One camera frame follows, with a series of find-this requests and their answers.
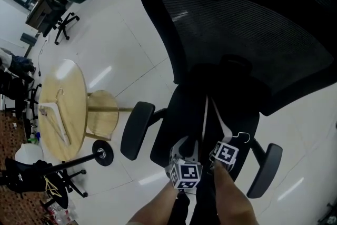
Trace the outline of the black mesh office chair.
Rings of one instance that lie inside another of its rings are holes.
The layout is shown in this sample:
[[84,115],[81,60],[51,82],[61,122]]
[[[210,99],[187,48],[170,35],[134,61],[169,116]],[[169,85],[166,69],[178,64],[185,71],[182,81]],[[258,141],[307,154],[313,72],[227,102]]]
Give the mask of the black mesh office chair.
[[[197,65],[245,70],[266,84],[271,97],[260,109],[265,116],[337,83],[337,0],[141,2],[166,48],[176,89],[165,109],[148,102],[134,106],[121,140],[121,153],[129,160],[137,158],[147,129],[161,121],[150,158],[168,166],[170,150],[180,140],[184,94],[178,88]],[[188,137],[180,151],[191,156],[195,141],[201,163],[199,140]],[[255,199],[271,185],[283,150],[274,143],[261,148],[255,135],[249,143],[260,166],[247,192]],[[207,171],[210,165],[202,166]]]

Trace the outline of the person's left forearm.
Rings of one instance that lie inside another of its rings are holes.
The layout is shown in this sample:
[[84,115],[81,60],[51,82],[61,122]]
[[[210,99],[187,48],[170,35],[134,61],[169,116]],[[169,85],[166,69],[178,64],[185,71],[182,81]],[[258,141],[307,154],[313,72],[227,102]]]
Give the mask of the person's left forearm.
[[168,225],[179,190],[168,182],[145,206],[140,208],[126,225]]

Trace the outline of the black jacket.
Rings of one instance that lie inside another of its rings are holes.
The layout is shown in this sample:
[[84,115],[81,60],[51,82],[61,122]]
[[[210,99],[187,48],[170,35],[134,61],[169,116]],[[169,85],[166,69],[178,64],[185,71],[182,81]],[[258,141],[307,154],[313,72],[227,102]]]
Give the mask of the black jacket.
[[250,143],[232,135],[247,132],[254,137],[261,106],[271,97],[269,87],[245,70],[197,65],[187,81],[178,88],[184,99],[179,139],[188,136],[201,142],[201,163],[210,164],[209,153],[216,143],[225,140],[239,149],[235,170],[245,162]]

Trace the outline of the person's black trousers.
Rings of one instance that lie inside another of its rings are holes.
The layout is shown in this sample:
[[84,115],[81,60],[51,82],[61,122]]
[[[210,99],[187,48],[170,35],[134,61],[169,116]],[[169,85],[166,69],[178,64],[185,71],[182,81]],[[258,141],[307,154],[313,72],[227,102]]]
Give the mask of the person's black trousers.
[[[190,200],[186,193],[178,193],[167,225],[186,225]],[[215,203],[214,176],[204,174],[197,185],[196,205],[189,225],[220,225]]]

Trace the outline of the person's right forearm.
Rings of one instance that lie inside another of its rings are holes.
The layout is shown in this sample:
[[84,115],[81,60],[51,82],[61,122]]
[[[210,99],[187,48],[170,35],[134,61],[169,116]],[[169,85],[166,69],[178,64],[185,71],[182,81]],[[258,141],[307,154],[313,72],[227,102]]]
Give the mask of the person's right forearm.
[[219,160],[214,163],[213,173],[216,210],[220,225],[259,225],[249,199],[235,185]]

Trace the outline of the pile of clear plastic bottles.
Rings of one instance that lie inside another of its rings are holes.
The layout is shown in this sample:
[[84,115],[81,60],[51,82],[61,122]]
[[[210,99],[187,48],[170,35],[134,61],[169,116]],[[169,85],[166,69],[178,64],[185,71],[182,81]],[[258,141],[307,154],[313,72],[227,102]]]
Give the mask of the pile of clear plastic bottles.
[[78,215],[76,207],[70,200],[66,209],[62,208],[54,199],[46,203],[40,201],[42,208],[47,212],[47,218],[52,225],[79,225],[76,221]]

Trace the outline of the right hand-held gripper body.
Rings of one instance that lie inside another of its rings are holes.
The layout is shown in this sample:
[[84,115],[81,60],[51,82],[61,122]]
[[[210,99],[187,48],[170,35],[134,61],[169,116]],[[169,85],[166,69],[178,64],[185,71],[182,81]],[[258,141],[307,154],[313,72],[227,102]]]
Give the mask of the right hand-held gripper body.
[[210,153],[210,162],[214,164],[218,160],[228,171],[231,171],[235,166],[238,153],[238,148],[218,141]]

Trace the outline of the round light wooden table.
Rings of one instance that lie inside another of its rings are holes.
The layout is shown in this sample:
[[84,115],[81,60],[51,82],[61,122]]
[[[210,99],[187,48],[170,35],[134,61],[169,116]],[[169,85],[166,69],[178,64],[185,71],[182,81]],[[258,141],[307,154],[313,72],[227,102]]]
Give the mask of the round light wooden table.
[[55,102],[59,88],[58,106],[70,145],[59,137],[60,129],[54,112],[45,108],[47,116],[38,108],[38,125],[46,147],[60,161],[69,161],[79,153],[85,138],[110,141],[121,112],[130,107],[120,107],[115,97],[106,90],[88,92],[80,67],[72,60],[64,59],[53,67],[42,83],[39,102]]

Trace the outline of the black metal coat rack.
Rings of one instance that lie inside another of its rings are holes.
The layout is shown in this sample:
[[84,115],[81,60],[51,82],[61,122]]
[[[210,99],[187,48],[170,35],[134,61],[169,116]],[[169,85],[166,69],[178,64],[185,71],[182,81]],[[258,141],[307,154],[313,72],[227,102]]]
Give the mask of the black metal coat rack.
[[38,160],[34,164],[24,164],[13,159],[6,158],[6,170],[0,176],[0,182],[5,182],[5,177],[16,177],[19,173],[32,173],[33,177],[40,177],[51,173],[63,171],[76,165],[95,160],[101,166],[109,166],[114,159],[111,146],[103,140],[96,140],[92,145],[92,154],[70,160],[58,165],[51,165],[45,161]]

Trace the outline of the dark green cylinder bin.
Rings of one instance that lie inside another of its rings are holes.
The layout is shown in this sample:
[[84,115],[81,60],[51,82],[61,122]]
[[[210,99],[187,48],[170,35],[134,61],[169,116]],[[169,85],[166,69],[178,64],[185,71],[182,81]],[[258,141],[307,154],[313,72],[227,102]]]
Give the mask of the dark green cylinder bin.
[[20,37],[20,40],[28,45],[34,46],[37,39],[34,36],[30,36],[26,33],[23,33]]

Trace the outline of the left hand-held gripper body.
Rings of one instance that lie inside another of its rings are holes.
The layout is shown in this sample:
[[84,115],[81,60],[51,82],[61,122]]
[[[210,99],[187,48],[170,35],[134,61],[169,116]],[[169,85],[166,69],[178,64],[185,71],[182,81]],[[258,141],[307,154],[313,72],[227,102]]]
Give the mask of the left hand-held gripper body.
[[171,155],[165,173],[175,189],[194,189],[201,180],[202,165],[198,155],[182,157]]

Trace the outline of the dark wooden cabinet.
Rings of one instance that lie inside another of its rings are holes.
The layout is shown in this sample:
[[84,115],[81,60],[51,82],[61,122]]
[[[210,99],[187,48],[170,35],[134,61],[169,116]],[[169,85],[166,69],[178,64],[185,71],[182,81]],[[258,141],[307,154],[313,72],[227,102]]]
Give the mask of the dark wooden cabinet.
[[57,29],[67,3],[67,0],[37,0],[25,23],[46,37],[51,30]]

